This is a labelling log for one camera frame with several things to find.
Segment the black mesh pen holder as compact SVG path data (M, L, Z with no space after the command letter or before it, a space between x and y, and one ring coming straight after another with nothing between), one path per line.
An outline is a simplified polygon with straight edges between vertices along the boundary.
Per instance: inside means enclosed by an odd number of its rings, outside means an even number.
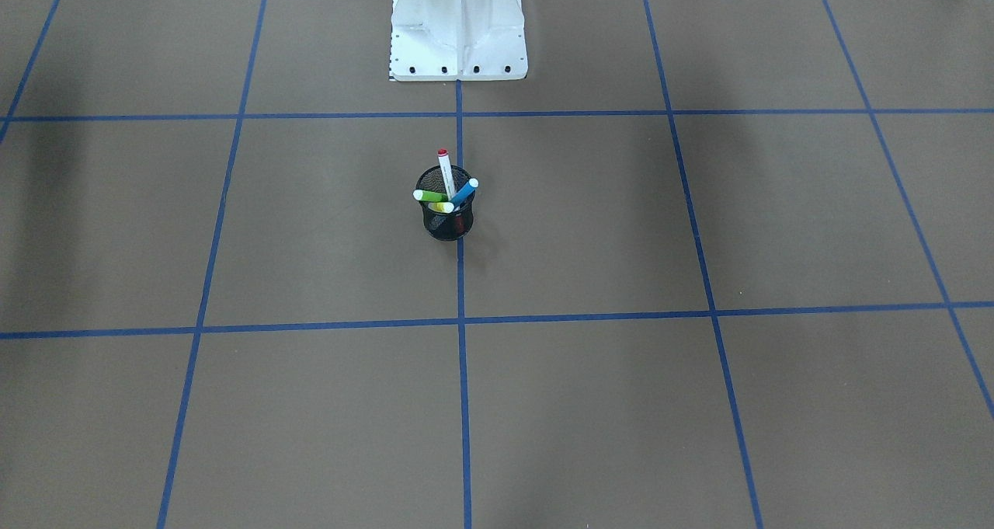
M470 178L473 178L458 165L452 168L452 175L454 175L455 185L457 185L457 192ZM440 174L438 165L422 173L415 184L415 190L435 190L438 193L445 193L443 176ZM422 210L423 227L425 227L427 234L436 240L444 240L445 242L454 242L454 240L468 234L474 225L474 199L477 190L478 188L463 206L455 208L451 214L433 213L427 207L427 203L416 201Z

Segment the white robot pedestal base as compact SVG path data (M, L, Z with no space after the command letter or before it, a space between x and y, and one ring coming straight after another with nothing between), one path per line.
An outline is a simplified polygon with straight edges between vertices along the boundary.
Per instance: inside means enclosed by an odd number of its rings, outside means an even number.
M522 0L391 0L388 78L516 81L529 72Z

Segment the blue highlighter pen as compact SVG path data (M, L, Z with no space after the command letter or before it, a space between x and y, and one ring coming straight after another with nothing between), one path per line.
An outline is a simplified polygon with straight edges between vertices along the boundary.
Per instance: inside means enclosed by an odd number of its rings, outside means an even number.
M470 178L453 197L451 197L450 202L454 205L454 208L459 208L463 206L469 197L475 193L478 188L479 182L476 178Z

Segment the red capped white marker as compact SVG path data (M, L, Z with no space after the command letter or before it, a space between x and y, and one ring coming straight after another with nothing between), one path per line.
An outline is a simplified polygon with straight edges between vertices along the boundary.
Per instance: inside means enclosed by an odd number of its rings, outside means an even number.
M437 158L438 169L440 169L440 174L443 176L443 185L445 193L447 193L447 199L453 202L455 195L457 195L457 185L455 185L454 175L452 175L450 153L446 149L440 149L437 151Z

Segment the yellow highlighter pen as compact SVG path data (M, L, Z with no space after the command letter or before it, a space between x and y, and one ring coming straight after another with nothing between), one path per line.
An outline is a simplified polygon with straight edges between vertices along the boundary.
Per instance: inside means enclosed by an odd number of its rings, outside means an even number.
M433 213L438 214L451 214L455 210L455 206L451 202L429 202L427 207Z

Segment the green highlighter pen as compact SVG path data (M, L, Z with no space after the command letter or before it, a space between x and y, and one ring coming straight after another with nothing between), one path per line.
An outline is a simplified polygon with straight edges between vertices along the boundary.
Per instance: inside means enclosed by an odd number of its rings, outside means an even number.
M435 190L413 190L412 195L418 202L425 203L445 203L450 200L446 193L438 193Z

